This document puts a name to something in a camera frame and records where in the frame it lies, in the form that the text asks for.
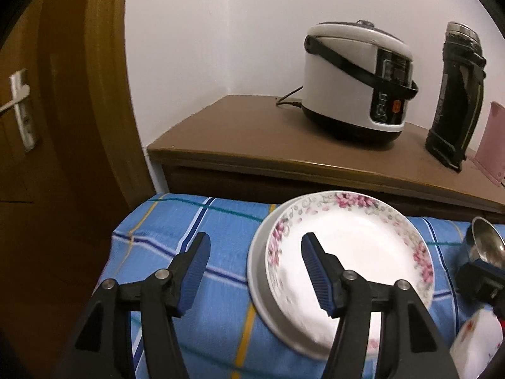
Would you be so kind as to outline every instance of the white wall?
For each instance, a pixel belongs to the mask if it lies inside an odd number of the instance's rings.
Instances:
[[[303,42],[322,21],[364,19],[406,42],[414,55],[413,78],[420,87],[407,121],[430,128],[440,91],[445,27],[459,21],[482,42],[485,95],[470,147],[476,149],[492,100],[504,101],[505,41],[478,0],[229,0],[231,92],[284,95],[302,85]]]
[[[228,94],[228,0],[126,0],[128,78],[142,146]],[[151,167],[158,192],[160,168]]]

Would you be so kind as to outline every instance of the blue plaid tablecloth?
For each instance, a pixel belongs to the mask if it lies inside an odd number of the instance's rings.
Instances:
[[[156,195],[114,231],[99,283],[143,280],[184,252],[197,232],[211,238],[211,257],[193,308],[174,325],[190,377],[205,379],[317,379],[324,363],[280,342],[256,314],[247,290],[247,251],[274,205],[203,196]],[[410,217],[430,249],[435,295],[430,314],[448,346],[479,307],[455,285],[456,255],[469,223]],[[505,226],[497,225],[501,235]],[[147,379],[140,315],[132,313],[136,376]],[[372,377],[367,363],[364,377]]]

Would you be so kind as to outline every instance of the stainless steel bowl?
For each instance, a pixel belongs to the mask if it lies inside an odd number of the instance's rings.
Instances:
[[[466,230],[460,265],[478,260],[505,270],[503,238],[489,221],[481,217],[475,217]]]

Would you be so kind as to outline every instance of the floral pattern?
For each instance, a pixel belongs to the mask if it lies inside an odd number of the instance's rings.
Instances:
[[[304,220],[307,215],[317,215],[332,208],[348,211],[363,210],[367,215],[376,215],[385,224],[394,227],[396,234],[405,245],[412,249],[413,266],[420,275],[416,291],[426,306],[433,298],[434,274],[430,253],[415,227],[397,210],[389,205],[356,192],[328,191],[312,194],[295,202],[279,218],[267,244],[267,277],[270,288],[282,291],[276,268],[282,257],[282,240],[289,235],[290,229]]]

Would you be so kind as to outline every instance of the pink container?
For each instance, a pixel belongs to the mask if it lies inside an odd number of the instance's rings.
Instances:
[[[497,102],[491,103],[486,129],[473,162],[495,185],[501,185],[505,176],[505,107]]]

